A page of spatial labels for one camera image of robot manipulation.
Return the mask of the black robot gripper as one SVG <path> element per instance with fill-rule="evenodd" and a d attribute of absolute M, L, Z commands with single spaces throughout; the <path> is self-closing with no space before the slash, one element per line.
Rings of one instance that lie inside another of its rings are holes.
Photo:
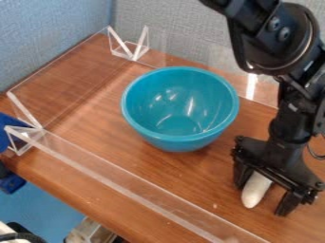
<path fill-rule="evenodd" d="M 254 172 L 262 174 L 286 189 L 274 215 L 288 216 L 300 204 L 313 204 L 324 190 L 321 179 L 304 161 L 306 143 L 268 141 L 237 136 L 231 155 L 234 159 L 234 184 L 241 190 Z"/>

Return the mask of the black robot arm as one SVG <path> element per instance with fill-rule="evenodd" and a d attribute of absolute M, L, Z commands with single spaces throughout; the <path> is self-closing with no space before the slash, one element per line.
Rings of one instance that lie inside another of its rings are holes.
<path fill-rule="evenodd" d="M 280 83 L 278 113 L 266 141 L 235 138 L 234 184 L 260 201 L 276 183 L 286 189 L 276 214 L 312 204 L 325 182 L 304 161 L 310 139 L 325 137 L 325 43 L 312 11 L 282 0 L 199 0 L 226 17 L 238 67 Z"/>

